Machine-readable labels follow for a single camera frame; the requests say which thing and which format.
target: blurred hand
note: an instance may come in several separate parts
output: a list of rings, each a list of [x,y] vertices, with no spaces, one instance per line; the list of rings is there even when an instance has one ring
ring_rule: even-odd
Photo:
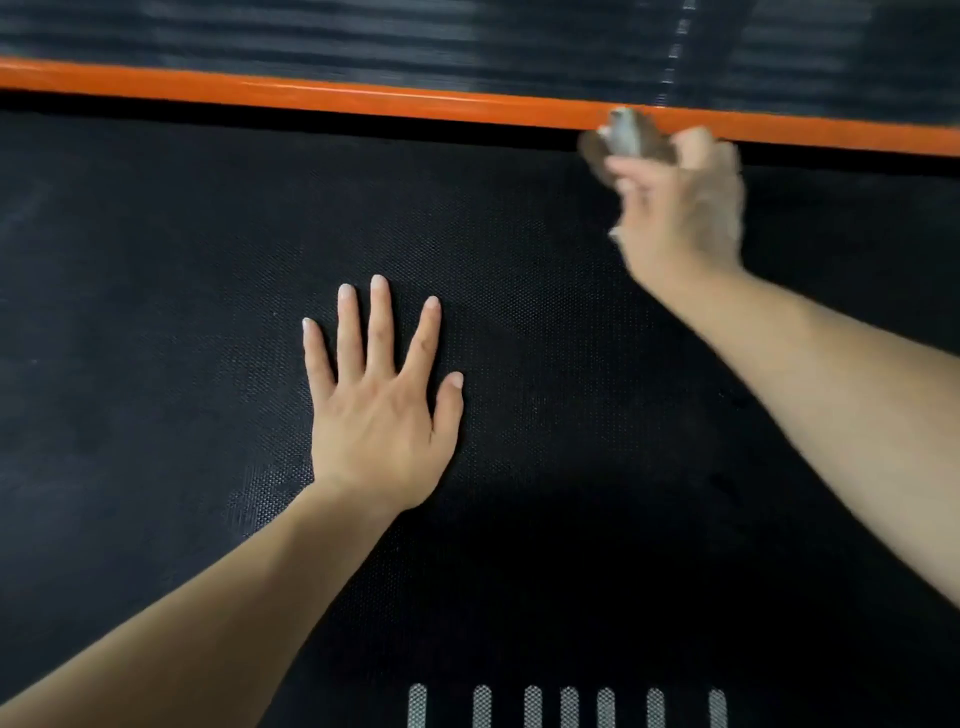
[[[311,454],[317,483],[351,489],[395,515],[423,503],[450,462],[464,410],[464,378],[459,372],[446,377],[431,419],[426,385],[437,353],[440,302],[431,296],[423,306],[397,374],[390,286],[374,276],[370,289],[365,361],[356,292],[346,284],[340,288],[336,382],[320,328],[303,320],[314,412]]]
[[[705,268],[740,268],[744,187],[736,148],[703,128],[678,133],[673,143],[677,166],[607,160],[623,205],[612,236],[631,276],[651,292]]]

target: black netting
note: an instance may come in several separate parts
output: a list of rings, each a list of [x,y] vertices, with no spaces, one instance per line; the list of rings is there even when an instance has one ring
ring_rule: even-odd
[[[747,182],[752,268],[960,351],[960,183]],[[331,332],[337,285],[383,273],[401,346],[444,302],[462,443],[268,725],[400,726],[428,695],[428,728],[466,726],[479,685],[493,728],[530,686],[544,728],[566,687],[583,725],[604,688],[623,725],[656,688],[706,726],[714,687],[737,726],[952,721],[960,619],[629,280],[614,215],[572,144],[0,114],[0,698],[307,482],[300,318]]]

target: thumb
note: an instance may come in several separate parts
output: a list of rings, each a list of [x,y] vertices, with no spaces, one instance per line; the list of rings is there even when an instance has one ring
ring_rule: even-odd
[[[444,461],[444,467],[453,457],[460,432],[460,417],[464,414],[464,376],[460,372],[448,374],[437,392],[437,406],[433,412],[433,439],[431,448]]]

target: orange bar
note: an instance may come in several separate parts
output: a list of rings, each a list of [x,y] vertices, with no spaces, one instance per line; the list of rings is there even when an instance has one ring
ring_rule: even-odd
[[[613,104],[161,68],[0,57],[0,88],[139,99],[593,129]],[[960,157],[960,129],[741,111],[644,108],[673,133],[704,125],[733,141]]]

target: black mesh surface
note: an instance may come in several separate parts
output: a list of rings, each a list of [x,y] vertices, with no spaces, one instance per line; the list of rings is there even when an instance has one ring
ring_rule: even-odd
[[[651,689],[668,728],[955,722],[960,618],[628,279],[572,139],[328,121],[0,113],[0,699],[308,482],[300,317],[332,331],[337,285],[380,272],[403,346],[444,302],[462,444],[267,725],[400,728],[414,684],[429,728],[480,685],[493,728],[530,686],[547,728],[564,688],[583,726],[604,688],[622,726]],[[949,170],[747,152],[751,268],[960,352]]]
[[[0,0],[0,55],[949,126],[960,0]]]

